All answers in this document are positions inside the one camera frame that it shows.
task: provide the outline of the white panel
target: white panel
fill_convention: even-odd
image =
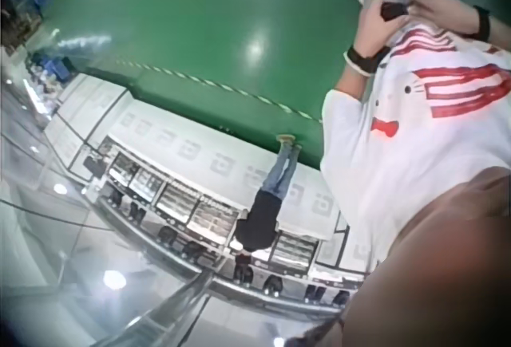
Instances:
[[[109,133],[163,172],[235,207],[250,207],[276,154],[134,101]],[[320,172],[299,164],[279,215],[282,230],[330,239],[339,209]]]
[[[101,142],[105,139],[109,130],[112,128],[113,124],[123,114],[123,112],[128,108],[128,106],[133,102],[133,97],[130,92],[125,93],[123,97],[110,109],[108,114],[101,120],[101,123],[97,126],[94,133],[89,138],[89,144],[98,149]]]
[[[78,86],[83,82],[83,80],[87,77],[86,74],[79,73],[70,83],[65,87],[62,91],[61,95],[58,97],[58,100],[62,103],[71,96],[74,91],[78,88]]]
[[[344,218],[342,213],[339,213],[339,220],[337,221],[337,226],[335,227],[335,231],[344,231],[348,227],[348,223]]]
[[[76,88],[67,101],[58,109],[58,114],[65,120],[70,121],[82,105],[89,99],[90,95],[100,86],[103,80],[87,76]]]
[[[82,141],[80,137],[74,134],[70,128],[65,127],[53,148],[66,168],[71,165],[71,161],[73,161],[81,144]]]
[[[119,85],[103,81],[88,98],[68,124],[81,136],[86,138],[93,130],[94,125],[103,117],[113,102],[125,91]]]
[[[57,115],[53,116],[52,120],[50,121],[48,126],[46,126],[46,128],[45,128],[45,134],[46,134],[46,137],[48,138],[48,141],[50,142],[50,144],[55,146],[55,144],[57,143],[58,137],[60,137],[60,135],[64,132],[64,130],[65,130],[65,123],[61,119],[61,117],[59,117]]]
[[[328,266],[335,267],[337,258],[343,245],[344,233],[334,234],[328,242],[321,242],[319,246],[317,262],[325,263]]]
[[[366,271],[368,258],[369,248],[358,243],[355,235],[350,234],[339,267],[348,270]]]

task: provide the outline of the ceiling light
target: ceiling light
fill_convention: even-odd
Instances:
[[[286,340],[283,337],[276,337],[273,340],[274,347],[284,347],[286,345]]]
[[[53,190],[57,193],[57,194],[67,194],[67,188],[61,184],[61,183],[56,183],[55,186],[53,186]]]
[[[128,323],[128,327],[130,327],[131,325],[134,325],[135,323],[137,323],[139,320],[141,319],[141,317],[135,317],[134,319],[131,320],[130,323]]]
[[[112,290],[120,290],[126,286],[126,278],[119,271],[107,270],[103,275],[103,283]]]

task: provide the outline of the woman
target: woman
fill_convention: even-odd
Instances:
[[[323,335],[509,345],[492,337],[511,324],[511,29],[458,0],[410,1],[388,22],[383,0],[364,7],[323,106],[323,175],[378,266]]]

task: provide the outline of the black watch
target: black watch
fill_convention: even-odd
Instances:
[[[473,40],[488,42],[489,41],[489,33],[491,27],[489,25],[489,10],[485,10],[480,6],[473,6],[477,14],[479,15],[479,32],[476,34],[466,34],[466,38],[471,38]]]
[[[378,65],[382,62],[383,58],[390,52],[388,46],[384,46],[373,57],[362,57],[353,46],[347,51],[347,57],[350,61],[357,65],[361,70],[369,74],[375,74]]]

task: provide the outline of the glass display case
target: glass display case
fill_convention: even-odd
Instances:
[[[281,231],[270,263],[281,265],[285,269],[306,272],[312,263],[317,246],[316,239]]]
[[[139,168],[135,161],[119,153],[109,169],[109,175],[120,185],[127,187]]]
[[[129,188],[133,192],[137,193],[142,199],[151,203],[157,192],[160,190],[162,183],[162,178],[154,175],[144,168],[140,168],[129,184]]]
[[[177,219],[187,223],[200,196],[197,190],[175,179],[167,183],[158,199],[156,209],[165,219]]]
[[[212,240],[214,243],[224,245],[234,227],[238,211],[207,195],[199,199],[199,205],[193,212],[187,228]]]

